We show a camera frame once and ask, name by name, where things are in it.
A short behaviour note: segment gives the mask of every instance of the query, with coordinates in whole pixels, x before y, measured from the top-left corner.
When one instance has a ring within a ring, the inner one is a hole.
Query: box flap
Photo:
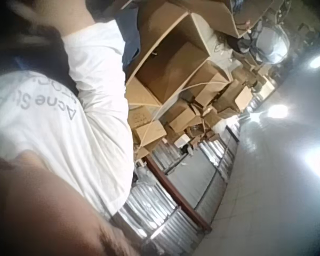
[[[197,137],[194,137],[189,143],[195,149],[198,146],[201,139],[202,139],[202,136],[197,136]]]
[[[230,117],[237,116],[238,113],[231,108],[227,108],[224,111],[218,113],[218,115],[223,119],[228,119]]]
[[[128,68],[127,85],[160,42],[188,14],[183,8],[165,1],[151,1],[140,7],[138,27],[141,52]]]
[[[151,122],[135,129],[141,147],[166,136],[166,131],[159,121]]]
[[[190,108],[193,110],[194,114],[196,116],[199,116],[200,115],[200,112],[199,112],[199,109],[196,108],[196,106],[194,106],[193,104],[190,104]]]
[[[139,160],[139,159],[144,158],[145,156],[147,156],[149,154],[149,151],[146,148],[141,147],[135,153],[136,153],[135,159]]]
[[[143,126],[151,122],[151,114],[146,107],[129,110],[128,123],[131,129]]]
[[[188,126],[195,126],[202,123],[203,123],[202,118],[200,116],[196,116],[188,123]]]
[[[184,131],[176,133],[168,124],[166,124],[164,128],[167,133],[166,139],[172,144],[174,144],[181,136],[185,134]]]
[[[233,13],[230,0],[221,0],[222,2],[200,0],[177,1],[192,12],[202,16],[214,30],[236,38],[240,38],[246,34],[265,14],[273,2],[273,0],[244,1],[242,9],[237,13]]]
[[[196,72],[187,84],[187,87],[198,85],[189,89],[195,101],[205,108],[217,94],[230,83],[228,75],[212,62],[207,61]]]
[[[185,109],[179,116],[177,116],[172,122],[170,122],[170,127],[175,132],[181,132],[185,130],[189,122],[195,118],[196,114],[191,108]]]
[[[241,84],[238,80],[234,80],[227,90],[219,97],[219,99],[212,105],[218,112],[222,112],[226,108],[232,108],[237,111],[237,106],[235,105],[235,99],[239,93],[244,88],[244,85]]]
[[[214,127],[218,122],[222,120],[221,117],[218,116],[218,112],[215,109],[212,109],[205,117],[204,122],[209,127]]]
[[[248,87],[245,87],[235,100],[235,103],[241,112],[249,105],[252,98],[251,90]]]
[[[126,87],[128,105],[161,107],[162,104],[141,82],[134,77]]]
[[[172,107],[169,108],[169,110],[166,111],[164,119],[170,123],[187,108],[189,108],[188,104],[182,99],[179,99]]]
[[[188,127],[185,131],[191,138],[203,135],[205,133],[205,123],[202,121],[200,124]]]
[[[175,143],[174,145],[177,148],[182,148],[183,146],[185,146],[189,141],[190,141],[190,137],[187,136],[187,134],[182,135]]]
[[[180,91],[208,55],[176,34],[170,34],[157,48],[157,56],[149,58],[137,77],[153,95],[165,103]]]

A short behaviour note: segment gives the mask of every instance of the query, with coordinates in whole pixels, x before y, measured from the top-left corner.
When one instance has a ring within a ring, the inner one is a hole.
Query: open cardboard box
[[[125,97],[130,106],[162,106],[160,101],[136,77],[132,78],[127,86]]]
[[[193,149],[196,149],[199,145],[199,142],[202,140],[203,135],[194,137],[193,139],[191,139],[191,141],[189,142],[189,144],[193,147]]]
[[[214,127],[221,120],[223,120],[223,118],[218,115],[217,110],[214,108],[204,117],[204,122],[208,128]]]
[[[252,98],[251,90],[238,80],[234,80],[212,106],[218,112],[231,108],[233,111],[241,113],[249,105]]]
[[[164,119],[176,133],[179,133],[184,131],[190,123],[199,116],[200,113],[196,107],[179,99],[165,113]]]
[[[140,6],[141,53],[127,72],[162,103],[179,92],[210,56],[195,18],[183,8],[161,0]]]
[[[137,159],[148,155],[166,136],[162,124],[151,120],[151,114],[145,106],[129,111],[128,123],[133,132]]]
[[[194,74],[186,87],[202,84],[190,88],[188,91],[194,96],[195,102],[205,109],[217,94],[231,82],[224,70],[207,61]]]
[[[188,124],[188,127],[185,129],[186,133],[191,138],[203,135],[205,130],[205,122],[200,116],[193,118],[193,120]]]
[[[246,0],[238,13],[232,10],[231,0],[174,0],[202,16],[211,28],[241,38],[269,9],[274,0]]]

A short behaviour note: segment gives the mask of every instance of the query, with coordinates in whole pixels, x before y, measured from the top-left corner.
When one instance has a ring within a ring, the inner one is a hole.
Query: person
[[[107,221],[134,169],[116,22],[95,23],[85,0],[10,7],[60,32],[79,95],[33,71],[0,76],[0,255],[137,255]]]

